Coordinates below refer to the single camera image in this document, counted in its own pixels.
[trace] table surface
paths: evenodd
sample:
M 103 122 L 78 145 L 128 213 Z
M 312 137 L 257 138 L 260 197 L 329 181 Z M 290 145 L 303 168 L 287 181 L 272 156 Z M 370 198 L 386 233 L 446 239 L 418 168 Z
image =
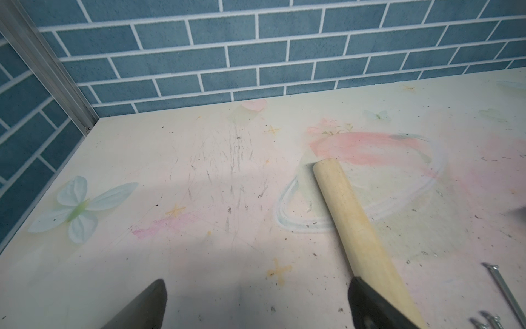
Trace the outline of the table surface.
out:
M 481 262 L 526 308 L 525 83 L 509 69 L 103 118 L 0 255 L 0 327 L 98 328 L 163 278 L 164 328 L 352 328 L 309 170 L 336 157 L 430 328 L 481 310 L 519 328 Z

